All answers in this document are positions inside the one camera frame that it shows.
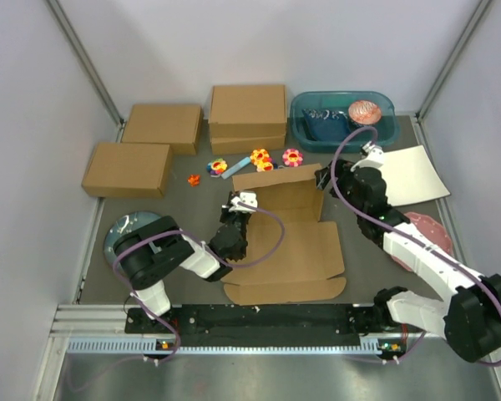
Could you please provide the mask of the light blue tube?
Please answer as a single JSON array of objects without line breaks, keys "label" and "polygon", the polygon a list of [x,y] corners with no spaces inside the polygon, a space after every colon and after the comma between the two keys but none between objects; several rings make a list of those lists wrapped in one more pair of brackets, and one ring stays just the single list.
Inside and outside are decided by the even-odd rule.
[{"label": "light blue tube", "polygon": [[240,170],[244,169],[246,166],[248,166],[251,163],[251,158],[249,156],[241,159],[231,167],[229,167],[225,172],[221,174],[221,178],[223,180],[229,179],[231,176],[233,176],[235,173],[239,172]]}]

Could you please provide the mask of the brown cardboard box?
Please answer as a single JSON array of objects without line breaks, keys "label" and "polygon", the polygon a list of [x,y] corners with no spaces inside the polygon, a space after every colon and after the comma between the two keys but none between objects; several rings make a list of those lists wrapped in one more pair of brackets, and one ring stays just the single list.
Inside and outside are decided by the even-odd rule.
[{"label": "brown cardboard box", "polygon": [[337,223],[323,221],[321,165],[235,175],[236,191],[256,193],[260,211],[247,226],[247,257],[222,280],[235,304],[326,301],[347,285]]}]

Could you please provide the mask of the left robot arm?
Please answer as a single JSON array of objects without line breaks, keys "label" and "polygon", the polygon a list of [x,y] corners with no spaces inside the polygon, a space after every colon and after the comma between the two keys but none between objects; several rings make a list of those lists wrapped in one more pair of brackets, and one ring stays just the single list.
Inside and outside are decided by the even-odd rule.
[{"label": "left robot arm", "polygon": [[221,226],[208,242],[193,241],[181,233],[171,216],[140,212],[139,224],[131,229],[134,214],[119,220],[107,235],[107,259],[116,259],[118,271],[131,286],[131,295],[146,307],[144,321],[155,331],[172,323],[171,303],[164,289],[164,278],[178,267],[193,272],[207,282],[217,282],[233,271],[228,261],[246,256],[247,225],[252,211],[237,206],[222,206]]}]

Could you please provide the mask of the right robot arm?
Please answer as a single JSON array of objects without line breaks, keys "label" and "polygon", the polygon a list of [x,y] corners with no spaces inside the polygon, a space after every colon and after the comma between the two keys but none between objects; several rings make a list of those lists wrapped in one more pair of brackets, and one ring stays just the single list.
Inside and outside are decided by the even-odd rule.
[{"label": "right robot arm", "polygon": [[501,276],[491,277],[459,263],[430,242],[388,203],[379,170],[332,161],[316,171],[316,188],[357,216],[362,234],[423,279],[438,298],[421,297],[404,287],[381,290],[374,298],[373,321],[385,331],[400,323],[438,335],[463,360],[476,363],[501,348]]}]

